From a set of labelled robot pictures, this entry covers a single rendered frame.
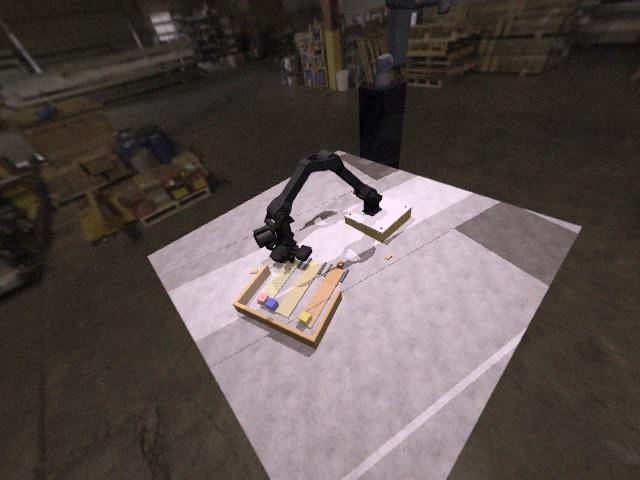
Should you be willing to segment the orange gridded flat strip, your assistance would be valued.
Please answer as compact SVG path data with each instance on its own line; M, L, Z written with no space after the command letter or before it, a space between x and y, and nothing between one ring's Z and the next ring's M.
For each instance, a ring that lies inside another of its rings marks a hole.
M342 275L344 274L344 272L345 272L344 270L331 267L331 269L329 270L329 272L327 273L327 275L325 276L322 282L336 287Z

